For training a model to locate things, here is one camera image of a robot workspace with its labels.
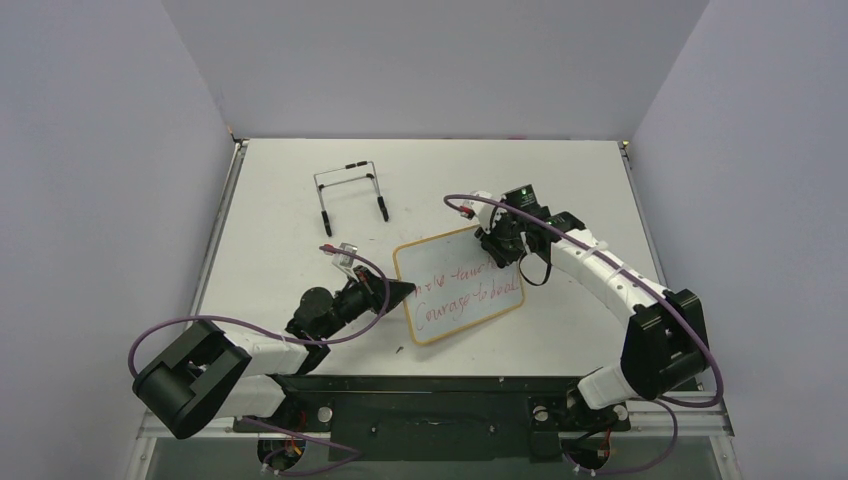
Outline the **yellow framed whiteboard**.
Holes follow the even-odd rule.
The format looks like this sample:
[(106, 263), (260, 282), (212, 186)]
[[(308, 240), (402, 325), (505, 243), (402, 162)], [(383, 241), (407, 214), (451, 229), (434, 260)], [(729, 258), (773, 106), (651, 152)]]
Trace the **yellow framed whiteboard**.
[(404, 299), (410, 336), (427, 345), (524, 304), (515, 264), (501, 268), (467, 227), (397, 247), (397, 278), (415, 290)]

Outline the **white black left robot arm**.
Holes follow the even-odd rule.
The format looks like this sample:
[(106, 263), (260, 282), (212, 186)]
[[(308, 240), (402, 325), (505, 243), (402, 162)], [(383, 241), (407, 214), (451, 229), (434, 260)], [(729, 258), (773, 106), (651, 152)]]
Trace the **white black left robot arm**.
[(367, 312), (388, 313), (413, 294), (411, 282), (383, 281), (358, 267), (344, 287), (307, 290), (285, 331), (226, 332), (206, 316), (133, 375), (132, 391), (178, 439), (221, 417), (260, 417), (272, 429), (291, 427), (298, 402), (279, 376), (314, 371), (329, 355), (329, 340)]

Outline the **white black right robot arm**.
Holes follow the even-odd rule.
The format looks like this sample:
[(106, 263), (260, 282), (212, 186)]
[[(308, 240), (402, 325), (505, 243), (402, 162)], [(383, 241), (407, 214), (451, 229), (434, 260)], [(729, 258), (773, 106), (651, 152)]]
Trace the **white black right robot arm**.
[(563, 402), (572, 424), (588, 427), (604, 408), (625, 400), (662, 398), (714, 368), (700, 299), (689, 290), (673, 292), (627, 266), (583, 221), (540, 205), (532, 186), (498, 199), (478, 192), (460, 209), (477, 221), (476, 236), (498, 266), (536, 255), (548, 269), (571, 276), (622, 322), (619, 359), (581, 378)]

